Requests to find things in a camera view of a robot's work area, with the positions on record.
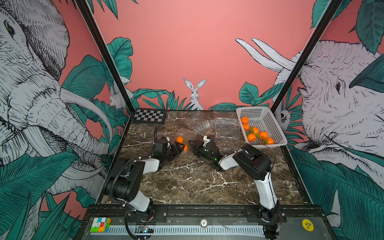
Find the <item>clear clamshell container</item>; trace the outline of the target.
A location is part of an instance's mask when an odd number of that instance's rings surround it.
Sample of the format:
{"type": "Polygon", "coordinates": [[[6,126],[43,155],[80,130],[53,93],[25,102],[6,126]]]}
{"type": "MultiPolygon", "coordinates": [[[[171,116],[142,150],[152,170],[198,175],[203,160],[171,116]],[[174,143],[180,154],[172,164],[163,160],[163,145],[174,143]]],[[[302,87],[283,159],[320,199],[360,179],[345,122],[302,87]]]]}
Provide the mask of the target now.
{"type": "Polygon", "coordinates": [[[240,139],[237,137],[227,137],[220,134],[217,134],[215,138],[217,147],[219,148],[220,152],[223,154],[232,153],[238,150],[241,146],[241,143],[239,140],[240,139]]]}
{"type": "Polygon", "coordinates": [[[193,130],[200,135],[211,135],[215,133],[217,121],[216,120],[206,120],[197,126],[193,127],[193,130]]]}
{"type": "Polygon", "coordinates": [[[189,150],[189,141],[195,140],[197,133],[192,130],[187,129],[179,129],[179,131],[175,134],[175,136],[171,139],[171,143],[180,143],[184,144],[186,147],[184,148],[184,152],[189,150]]]}
{"type": "Polygon", "coordinates": [[[217,133],[231,132],[240,129],[237,118],[215,118],[215,131],[217,133]]]}

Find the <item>orange with leaf centre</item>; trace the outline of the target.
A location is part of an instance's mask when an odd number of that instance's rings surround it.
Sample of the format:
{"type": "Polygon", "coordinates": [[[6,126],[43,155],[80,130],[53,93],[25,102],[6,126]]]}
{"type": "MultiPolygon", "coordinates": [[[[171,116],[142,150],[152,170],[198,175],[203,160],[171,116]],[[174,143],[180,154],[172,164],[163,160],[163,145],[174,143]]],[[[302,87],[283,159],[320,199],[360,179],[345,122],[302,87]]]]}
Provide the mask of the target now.
{"type": "Polygon", "coordinates": [[[265,140],[265,139],[267,139],[269,137],[269,134],[267,133],[267,132],[259,132],[259,138],[261,139],[261,140],[265,140]]]}

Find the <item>white perforated plastic basket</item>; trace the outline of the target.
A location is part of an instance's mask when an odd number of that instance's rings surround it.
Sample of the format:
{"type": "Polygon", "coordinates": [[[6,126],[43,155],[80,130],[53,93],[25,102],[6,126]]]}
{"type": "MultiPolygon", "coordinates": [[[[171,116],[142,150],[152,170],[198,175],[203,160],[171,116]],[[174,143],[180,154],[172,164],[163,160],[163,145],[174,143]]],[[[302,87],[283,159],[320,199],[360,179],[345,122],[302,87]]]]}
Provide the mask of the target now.
{"type": "Polygon", "coordinates": [[[266,149],[267,147],[276,148],[286,146],[288,144],[287,138],[285,137],[275,116],[268,107],[242,107],[237,108],[236,113],[241,125],[243,137],[247,144],[250,144],[257,149],[266,149]],[[247,117],[249,120],[248,125],[250,126],[250,129],[248,131],[246,131],[243,127],[243,117],[247,117]],[[274,144],[267,145],[266,141],[263,141],[260,138],[250,142],[248,140],[248,134],[253,127],[258,128],[260,132],[268,133],[269,138],[274,140],[274,144]]]}

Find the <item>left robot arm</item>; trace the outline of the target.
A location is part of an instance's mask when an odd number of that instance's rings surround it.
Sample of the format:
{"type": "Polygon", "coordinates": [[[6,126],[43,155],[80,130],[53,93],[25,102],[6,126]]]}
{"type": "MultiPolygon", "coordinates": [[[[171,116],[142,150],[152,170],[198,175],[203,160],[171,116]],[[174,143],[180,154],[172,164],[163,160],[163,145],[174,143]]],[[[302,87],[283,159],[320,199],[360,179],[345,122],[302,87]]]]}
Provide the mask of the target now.
{"type": "Polygon", "coordinates": [[[151,199],[140,191],[143,175],[157,172],[186,148],[187,145],[183,143],[171,144],[167,139],[162,139],[155,143],[150,155],[118,161],[106,178],[103,194],[109,196],[112,202],[128,206],[134,211],[150,212],[151,199]]]}

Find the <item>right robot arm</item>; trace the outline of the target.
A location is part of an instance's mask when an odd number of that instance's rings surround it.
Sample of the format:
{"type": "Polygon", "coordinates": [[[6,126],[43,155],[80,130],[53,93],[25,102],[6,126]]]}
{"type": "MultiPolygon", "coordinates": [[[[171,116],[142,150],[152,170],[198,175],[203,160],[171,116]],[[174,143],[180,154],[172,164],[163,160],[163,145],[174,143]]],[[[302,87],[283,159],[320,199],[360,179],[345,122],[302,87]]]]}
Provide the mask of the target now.
{"type": "Polygon", "coordinates": [[[271,180],[272,162],[260,150],[250,144],[244,144],[240,149],[229,155],[222,155],[215,142],[202,140],[189,141],[191,150],[197,157],[202,157],[218,172],[234,167],[241,167],[243,171],[255,181],[260,205],[272,211],[278,205],[271,180]]]}

